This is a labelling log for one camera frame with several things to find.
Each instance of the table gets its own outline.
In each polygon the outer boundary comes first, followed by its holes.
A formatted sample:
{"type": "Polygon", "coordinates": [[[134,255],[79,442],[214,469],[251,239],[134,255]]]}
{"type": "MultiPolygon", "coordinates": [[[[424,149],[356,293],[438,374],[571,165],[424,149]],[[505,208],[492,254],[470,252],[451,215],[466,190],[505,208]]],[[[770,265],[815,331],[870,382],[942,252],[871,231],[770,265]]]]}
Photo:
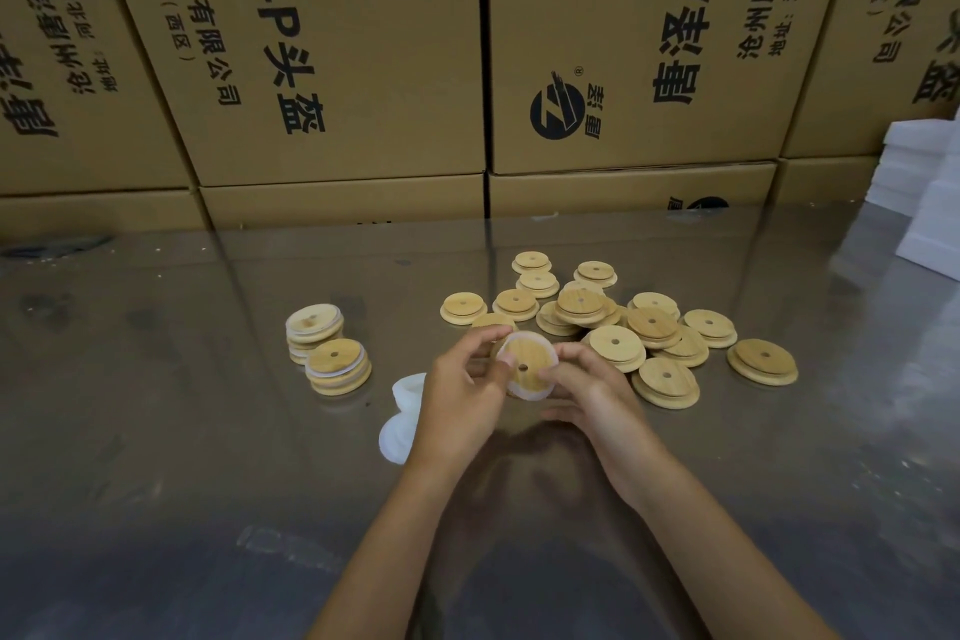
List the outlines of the table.
{"type": "MultiPolygon", "coordinates": [[[[613,264],[778,343],[765,388],[714,351],[702,399],[644,405],[669,448],[848,638],[954,636],[960,297],[873,206],[667,210],[116,237],[0,258],[5,637],[299,638],[396,480],[391,384],[491,303],[514,255],[613,264]],[[283,321],[331,301],[373,376],[318,401],[283,321]]],[[[536,329],[534,322],[527,328],[536,329]]],[[[703,637],[575,430],[510,401],[444,515],[426,637],[703,637]]]]}

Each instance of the hand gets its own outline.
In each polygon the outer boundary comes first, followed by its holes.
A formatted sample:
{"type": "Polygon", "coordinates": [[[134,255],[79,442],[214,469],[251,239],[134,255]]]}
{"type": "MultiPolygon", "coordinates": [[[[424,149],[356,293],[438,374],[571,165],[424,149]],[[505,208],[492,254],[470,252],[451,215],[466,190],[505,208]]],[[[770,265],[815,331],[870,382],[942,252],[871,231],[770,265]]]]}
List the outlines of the hand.
{"type": "Polygon", "coordinates": [[[540,376],[563,388],[573,404],[548,408],[543,417],[577,426],[620,498],[639,511],[642,471],[649,462],[667,456],[666,447],[647,425],[622,372],[586,344],[562,342],[555,348],[560,363],[541,370],[540,376]]]}
{"type": "Polygon", "coordinates": [[[406,470],[439,471],[451,488],[460,480],[497,426],[516,360],[486,359],[486,368],[483,361],[511,330],[502,324],[471,329],[434,360],[406,470]]]}

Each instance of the brown cardboard box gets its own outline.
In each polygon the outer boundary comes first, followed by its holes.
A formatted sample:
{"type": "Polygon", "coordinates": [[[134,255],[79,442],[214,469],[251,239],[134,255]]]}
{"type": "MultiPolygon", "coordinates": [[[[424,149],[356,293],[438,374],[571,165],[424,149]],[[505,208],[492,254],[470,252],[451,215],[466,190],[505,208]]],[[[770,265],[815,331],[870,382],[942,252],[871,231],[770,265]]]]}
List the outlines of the brown cardboard box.
{"type": "Polygon", "coordinates": [[[478,0],[126,0],[205,186],[481,173],[478,0]]]}
{"type": "Polygon", "coordinates": [[[960,0],[833,0],[784,157],[871,155],[891,122],[951,117],[960,0]]]}
{"type": "Polygon", "coordinates": [[[491,175],[490,216],[762,205],[774,170],[773,162],[755,162],[711,167],[491,175]]]}
{"type": "Polygon", "coordinates": [[[0,243],[207,227],[190,190],[0,197],[0,243]]]}
{"type": "Polygon", "coordinates": [[[494,171],[773,160],[828,1],[490,0],[494,171]]]}
{"type": "Polygon", "coordinates": [[[483,175],[201,187],[217,230],[482,219],[483,175]]]}
{"type": "Polygon", "coordinates": [[[0,195],[190,186],[123,0],[0,10],[0,195]]]}
{"type": "Polygon", "coordinates": [[[879,157],[823,157],[778,160],[770,202],[830,203],[863,200],[879,157]]]}

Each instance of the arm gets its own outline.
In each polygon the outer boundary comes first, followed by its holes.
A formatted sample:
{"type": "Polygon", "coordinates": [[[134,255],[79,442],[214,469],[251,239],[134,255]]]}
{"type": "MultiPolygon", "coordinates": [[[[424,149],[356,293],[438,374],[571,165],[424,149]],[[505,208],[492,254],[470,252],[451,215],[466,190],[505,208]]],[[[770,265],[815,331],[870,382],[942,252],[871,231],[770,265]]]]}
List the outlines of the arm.
{"type": "Polygon", "coordinates": [[[427,556],[450,494],[497,425],[513,367],[493,361],[510,327],[471,329],[437,357],[423,388],[416,437],[400,480],[333,588],[308,640],[386,640],[406,634],[427,556]]]}
{"type": "Polygon", "coordinates": [[[557,352],[565,361],[544,377],[566,389],[574,404],[546,410],[544,417],[586,434],[610,483],[647,522],[710,633],[718,640],[835,638],[666,450],[623,374],[584,344],[558,344],[557,352]]]}

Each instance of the reflective tabletop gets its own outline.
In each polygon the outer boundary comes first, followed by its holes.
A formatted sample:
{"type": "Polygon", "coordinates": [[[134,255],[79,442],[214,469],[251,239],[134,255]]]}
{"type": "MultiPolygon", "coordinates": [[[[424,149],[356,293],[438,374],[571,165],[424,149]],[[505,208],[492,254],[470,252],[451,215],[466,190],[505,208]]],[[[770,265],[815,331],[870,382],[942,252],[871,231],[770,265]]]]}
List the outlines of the reflective tabletop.
{"type": "MultiPolygon", "coordinates": [[[[670,210],[91,238],[0,256],[0,635],[299,638],[399,475],[391,385],[463,333],[522,250],[605,261],[778,343],[764,387],[722,351],[651,424],[847,638],[960,628],[960,297],[896,258],[873,206],[670,210]],[[325,401],[284,320],[331,302],[371,379],[325,401]]],[[[537,330],[533,321],[523,328],[537,330]]],[[[705,637],[589,445],[510,400],[440,524],[422,637],[705,637]]]]}

